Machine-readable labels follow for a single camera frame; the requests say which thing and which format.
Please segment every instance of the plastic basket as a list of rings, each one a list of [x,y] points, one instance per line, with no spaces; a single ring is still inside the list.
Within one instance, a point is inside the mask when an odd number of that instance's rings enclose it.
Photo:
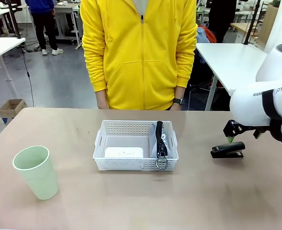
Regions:
[[[95,140],[93,158],[99,170],[159,171],[156,158],[149,158],[148,130],[156,121],[102,121]],[[178,160],[177,139],[170,121],[163,121],[168,134],[171,158],[164,171],[173,171]],[[141,147],[144,158],[104,158],[107,147]]]

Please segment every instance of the basket handle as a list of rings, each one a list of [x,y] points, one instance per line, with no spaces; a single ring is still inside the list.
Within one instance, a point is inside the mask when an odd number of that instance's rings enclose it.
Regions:
[[[98,130],[97,132],[97,136],[96,136],[96,139],[95,139],[95,147],[97,146],[98,144],[98,140],[99,140],[99,137],[101,136],[101,130]]]
[[[173,130],[173,137],[174,137],[174,144],[175,144],[175,148],[177,149],[177,146],[178,146],[178,142],[177,142],[177,138],[176,138],[176,133],[175,131]]]

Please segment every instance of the gray shirt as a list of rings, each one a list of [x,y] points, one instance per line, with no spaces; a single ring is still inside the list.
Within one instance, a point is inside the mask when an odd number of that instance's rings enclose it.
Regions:
[[[148,5],[148,0],[133,0],[135,3],[136,10],[140,15],[145,15],[146,8]]]

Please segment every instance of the wristwatch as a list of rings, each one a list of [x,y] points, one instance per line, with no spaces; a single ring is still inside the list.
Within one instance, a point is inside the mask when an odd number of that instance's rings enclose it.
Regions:
[[[184,98],[181,98],[181,99],[174,98],[173,103],[183,105],[185,103],[185,99]]]

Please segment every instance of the plastic cup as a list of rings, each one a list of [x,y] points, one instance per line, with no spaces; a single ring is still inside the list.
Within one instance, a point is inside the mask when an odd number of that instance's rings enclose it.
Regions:
[[[59,185],[48,148],[44,146],[25,148],[15,155],[12,163],[37,198],[48,200],[57,194]]]

